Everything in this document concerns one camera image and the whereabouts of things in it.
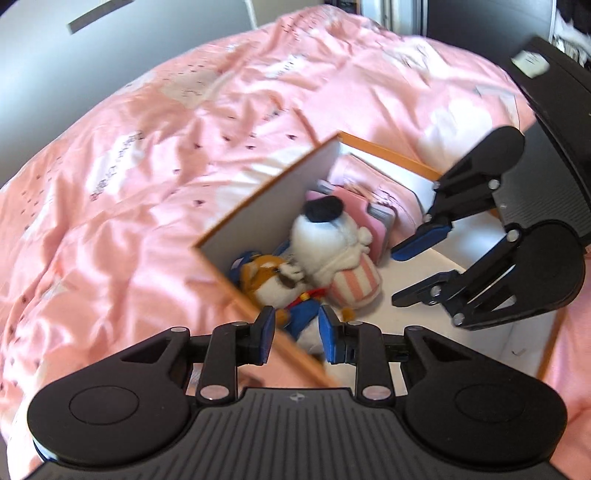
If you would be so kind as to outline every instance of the gray wall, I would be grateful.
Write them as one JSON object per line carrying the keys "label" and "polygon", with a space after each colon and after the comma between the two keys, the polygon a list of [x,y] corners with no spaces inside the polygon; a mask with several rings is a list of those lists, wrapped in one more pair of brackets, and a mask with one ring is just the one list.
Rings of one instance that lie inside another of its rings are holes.
{"label": "gray wall", "polygon": [[251,27],[243,0],[135,0],[71,35],[101,3],[18,0],[0,17],[0,185],[128,81]]}

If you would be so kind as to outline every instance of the brown plush toy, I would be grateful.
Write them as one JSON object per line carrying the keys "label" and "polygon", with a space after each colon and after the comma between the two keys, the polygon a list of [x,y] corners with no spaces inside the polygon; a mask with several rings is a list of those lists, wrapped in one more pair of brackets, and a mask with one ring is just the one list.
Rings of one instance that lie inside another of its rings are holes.
{"label": "brown plush toy", "polygon": [[265,305],[275,308],[278,327],[289,322],[290,314],[285,307],[306,291],[301,268],[274,255],[261,255],[242,265],[240,287],[259,308]]}

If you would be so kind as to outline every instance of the plush dog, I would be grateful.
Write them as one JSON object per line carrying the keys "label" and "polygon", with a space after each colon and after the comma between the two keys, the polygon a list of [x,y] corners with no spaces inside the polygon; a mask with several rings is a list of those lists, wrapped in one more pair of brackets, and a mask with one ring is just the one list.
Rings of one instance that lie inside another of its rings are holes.
{"label": "plush dog", "polygon": [[375,299],[382,278],[368,256],[372,235],[358,228],[342,200],[310,200],[291,230],[291,252],[312,285],[340,307],[357,309]]}

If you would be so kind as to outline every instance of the black robotic gripper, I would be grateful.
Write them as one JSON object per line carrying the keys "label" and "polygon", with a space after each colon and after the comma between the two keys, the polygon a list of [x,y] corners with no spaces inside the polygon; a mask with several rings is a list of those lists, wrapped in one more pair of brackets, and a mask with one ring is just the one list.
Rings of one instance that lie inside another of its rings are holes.
{"label": "black robotic gripper", "polygon": [[[566,425],[544,383],[428,329],[385,335],[319,316],[326,358],[356,367],[348,388],[247,388],[267,361],[275,313],[191,337],[160,333],[42,389],[28,424],[45,463],[31,480],[559,479]],[[389,362],[408,394],[396,396]],[[203,363],[196,395],[186,395]]]}

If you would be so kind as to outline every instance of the white label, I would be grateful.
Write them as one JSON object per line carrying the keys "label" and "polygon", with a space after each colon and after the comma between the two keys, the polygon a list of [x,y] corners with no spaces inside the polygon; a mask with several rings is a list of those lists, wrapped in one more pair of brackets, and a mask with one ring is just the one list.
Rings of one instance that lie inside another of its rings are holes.
{"label": "white label", "polygon": [[511,61],[531,79],[546,73],[550,69],[550,63],[542,55],[530,51],[521,51]]}

